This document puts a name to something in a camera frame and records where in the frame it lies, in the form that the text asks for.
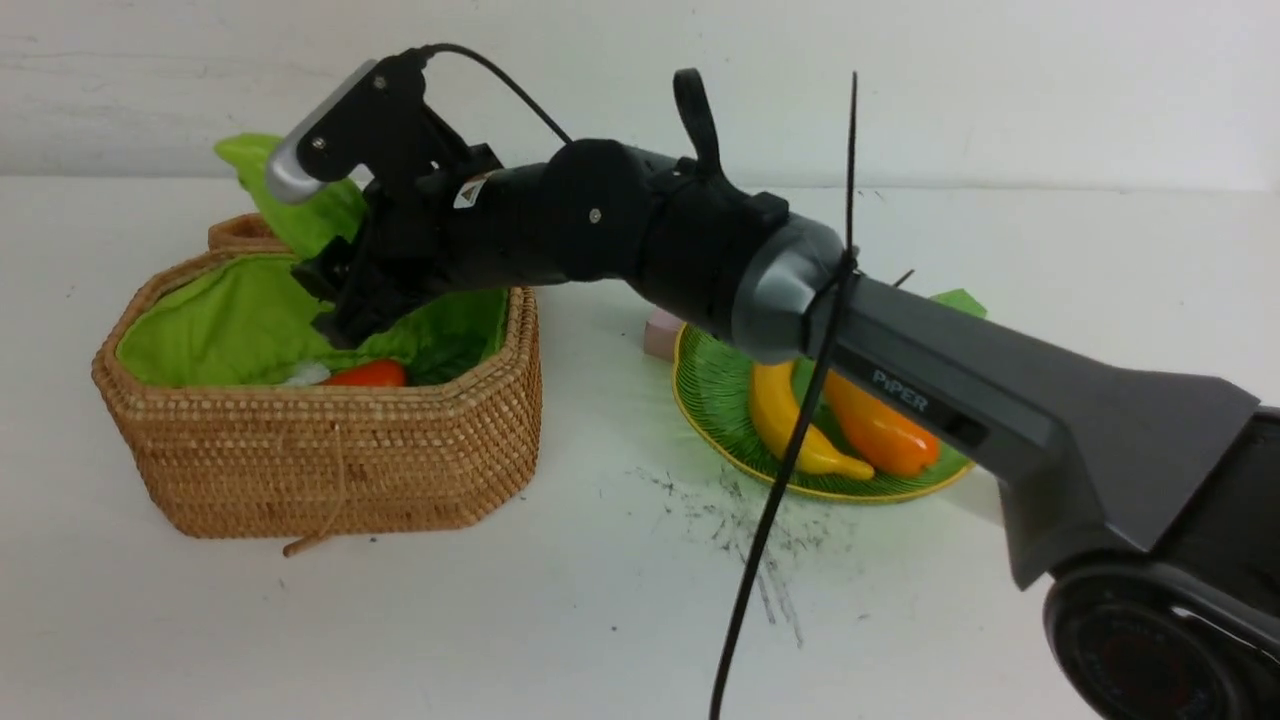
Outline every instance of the label sticker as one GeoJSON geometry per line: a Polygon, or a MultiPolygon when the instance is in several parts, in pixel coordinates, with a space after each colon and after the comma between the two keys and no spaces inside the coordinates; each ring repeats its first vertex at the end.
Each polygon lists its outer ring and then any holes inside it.
{"type": "Polygon", "coordinates": [[[466,208],[475,208],[476,199],[480,197],[480,188],[484,187],[485,181],[488,181],[492,174],[493,172],[488,172],[462,183],[462,187],[458,190],[458,195],[453,199],[453,209],[462,210],[466,208]]]}

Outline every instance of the woven basket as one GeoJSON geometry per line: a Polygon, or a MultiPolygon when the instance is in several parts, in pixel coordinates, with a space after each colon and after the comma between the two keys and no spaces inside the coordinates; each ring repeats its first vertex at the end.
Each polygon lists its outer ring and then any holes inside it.
{"type": "Polygon", "coordinates": [[[532,478],[541,434],[538,307],[511,291],[500,351],[442,386],[141,384],[116,359],[125,329],[160,297],[246,254],[280,254],[256,215],[210,228],[209,252],[151,278],[93,359],[92,377],[151,500],[201,538],[461,528],[532,478]]]}

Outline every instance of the black wire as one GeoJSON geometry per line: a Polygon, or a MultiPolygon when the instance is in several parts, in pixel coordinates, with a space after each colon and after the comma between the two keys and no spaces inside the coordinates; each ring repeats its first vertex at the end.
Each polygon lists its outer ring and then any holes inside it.
{"type": "Polygon", "coordinates": [[[827,318],[827,333],[822,338],[818,356],[814,359],[813,378],[809,380],[809,389],[800,402],[800,416],[796,419],[795,429],[791,430],[791,439],[782,456],[782,466],[778,468],[773,487],[769,488],[769,497],[764,501],[764,511],[760,512],[760,523],[755,528],[755,537],[751,538],[751,551],[746,556],[746,566],[742,569],[742,580],[737,587],[737,598],[733,602],[733,614],[730,616],[728,632],[724,634],[724,650],[721,652],[719,667],[716,670],[716,687],[712,689],[712,720],[719,720],[721,706],[724,702],[724,688],[728,685],[728,669],[733,662],[733,650],[737,647],[739,634],[742,632],[742,620],[746,618],[746,606],[751,601],[751,591],[755,587],[755,575],[760,570],[760,560],[764,557],[764,548],[768,544],[769,529],[773,519],[778,514],[782,496],[786,493],[787,483],[795,471],[800,459],[800,447],[804,437],[813,423],[813,414],[818,407],[818,396],[822,393],[823,380],[831,369],[831,351],[836,346],[836,331],[844,309],[849,305],[850,293],[854,288],[855,273],[858,269],[854,255],[854,151],[858,138],[858,73],[854,73],[852,95],[849,111],[849,156],[845,179],[845,255],[838,269],[836,286],[836,301],[827,318]]]}
{"type": "Polygon", "coordinates": [[[529,109],[532,110],[534,114],[538,115],[544,123],[547,123],[547,127],[550,128],[550,131],[554,132],[557,137],[564,141],[566,145],[572,142],[572,140],[568,137],[568,133],[566,133],[563,129],[561,129],[558,124],[556,124],[556,120],[553,120],[552,117],[548,115],[547,111],[543,110],[541,106],[538,102],[535,102],[534,99],[530,97],[527,92],[525,92],[525,88],[520,87],[520,85],[516,81],[511,79],[511,76],[504,73],[502,68],[493,64],[493,61],[485,58],[484,55],[476,53],[475,50],[471,50],[470,47],[463,47],[462,45],[454,45],[452,42],[424,45],[422,47],[419,49],[419,51],[425,54],[428,58],[430,58],[431,55],[438,55],[440,53],[453,53],[454,55],[462,55],[463,58],[470,58],[471,60],[475,60],[476,63],[484,65],[486,70],[493,73],[498,79],[504,82],[507,87],[511,88],[512,92],[518,95],[520,99],[525,101],[525,105],[529,105],[529,109]]]}

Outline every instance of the white tabletop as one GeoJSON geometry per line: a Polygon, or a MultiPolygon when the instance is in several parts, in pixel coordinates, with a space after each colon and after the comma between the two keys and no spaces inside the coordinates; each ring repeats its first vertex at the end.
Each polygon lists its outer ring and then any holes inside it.
{"type": "MultiPolygon", "coordinates": [[[[778,191],[837,224],[840,191],[778,191]]],[[[970,290],[1102,360],[1280,404],[1280,200],[870,190],[863,265],[970,290]]],[[[539,292],[545,420],[520,500],[452,533],[195,541],[88,378],[146,278],[251,209],[230,179],[0,179],[0,715],[703,717],[764,492],[644,357],[617,283],[539,292]]],[[[1009,574],[983,473],[892,507],[788,500],[726,719],[1091,717],[1009,574]]]]}

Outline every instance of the black strap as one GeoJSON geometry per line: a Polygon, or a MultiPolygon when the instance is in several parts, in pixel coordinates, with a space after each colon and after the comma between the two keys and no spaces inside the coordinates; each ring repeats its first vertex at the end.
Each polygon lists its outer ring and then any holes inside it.
{"type": "Polygon", "coordinates": [[[703,76],[694,68],[676,70],[672,78],[676,91],[676,109],[685,132],[698,154],[698,174],[701,177],[723,177],[719,163],[719,137],[716,135],[716,120],[712,119],[712,106],[707,101],[707,88],[703,76]]]}

